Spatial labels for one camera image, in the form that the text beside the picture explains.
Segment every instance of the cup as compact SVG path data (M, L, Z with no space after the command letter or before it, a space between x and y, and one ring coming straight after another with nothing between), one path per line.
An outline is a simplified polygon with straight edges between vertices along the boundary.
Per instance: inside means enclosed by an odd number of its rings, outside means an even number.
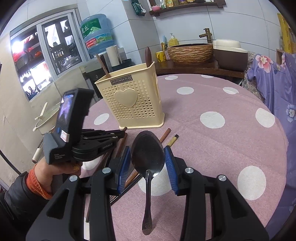
M166 57L165 57L165 52L164 51L159 51L159 52L156 52L156 58L158 60L158 62L164 62L166 61Z

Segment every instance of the spoon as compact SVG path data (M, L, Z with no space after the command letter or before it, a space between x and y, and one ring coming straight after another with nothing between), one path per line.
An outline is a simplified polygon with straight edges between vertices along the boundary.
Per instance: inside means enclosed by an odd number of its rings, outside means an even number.
M163 169L165 153L159 139L151 131L142 131L131 147L131 162L138 173L146 180L146 207L142 223L142 232L152 232L151 218L151 181Z

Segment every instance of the white polka dot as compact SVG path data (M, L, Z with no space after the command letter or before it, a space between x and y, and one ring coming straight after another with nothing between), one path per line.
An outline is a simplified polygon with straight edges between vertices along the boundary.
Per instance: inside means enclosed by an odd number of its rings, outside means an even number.
M259 124L266 128L272 127L276 121L273 114L262 108L256 111L255 117Z
M224 87L223 88L224 92L226 92L227 94L231 94L231 95L234 95L236 93L238 93L239 91L235 88L232 88L232 87Z
M194 89L191 87L180 87L177 89L177 93L180 95L189 95L194 92Z
M177 78L178 78L178 76L176 76L176 75L170 75L170 76L165 77L166 80L175 80Z
M101 114L99 115L95 120L94 120L94 124L96 126L103 124L106 120L108 120L109 118L109 114L105 113L105 114Z
M202 74L202 77L207 78L207 79L214 78L214 76L203 75L203 74Z
M256 200L264 193L266 177L264 172L255 166L245 167L237 179L240 194L248 200Z
M201 114L200 121L211 129L221 128L225 124L224 117L216 111L208 111Z
M146 181L144 178L138 182L140 189L146 193ZM152 196L161 196L166 194L171 190L170 179L168 177L168 171L166 169L166 165L164 165L161 172L152 179L151 182L151 195Z
M96 167L96 165L99 163L101 157L97 157L96 159L93 159L92 161L84 161L82 163L82 167L84 170L92 170Z

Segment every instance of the pink tablecloth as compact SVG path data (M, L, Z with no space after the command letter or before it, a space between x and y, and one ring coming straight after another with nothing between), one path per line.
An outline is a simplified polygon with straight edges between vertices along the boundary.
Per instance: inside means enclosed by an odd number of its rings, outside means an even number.
M256 96L227 80L176 74L158 77L158 85L165 123L149 130L160 138L171 128L163 145L178 134L174 155L203 175L225 174L266 225L286 183L287 139L279 120ZM90 108L84 128L118 129L104 100ZM127 145L140 131L127 130ZM98 162L84 163L82 176L91 175ZM151 202L154 230L148 236L141 230L144 179L112 206L117 240L179 240L185 197L174 195L166 167L152 180Z

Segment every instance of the sticker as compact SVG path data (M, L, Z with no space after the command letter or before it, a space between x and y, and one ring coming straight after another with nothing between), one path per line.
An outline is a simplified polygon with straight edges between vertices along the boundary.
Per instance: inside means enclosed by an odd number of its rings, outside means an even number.
M92 19L92 20L84 23L80 27L80 29L81 29L83 38L85 38L87 35L92 34L93 32L95 32L99 29L102 29L102 27L100 25L99 19L95 18L95 19Z
M113 38L112 38L111 33L101 34L101 35L98 35L98 36L86 41L85 45L89 49L96 44L102 43L107 40L112 40L112 39Z
M70 135L65 131L62 130L60 137L64 142L69 142Z
M117 85L117 84L121 84L124 82L132 81L132 80L133 80L132 76L127 75L127 76L124 76L124 77L121 77L118 79L110 80L110 82L111 82L111 85Z

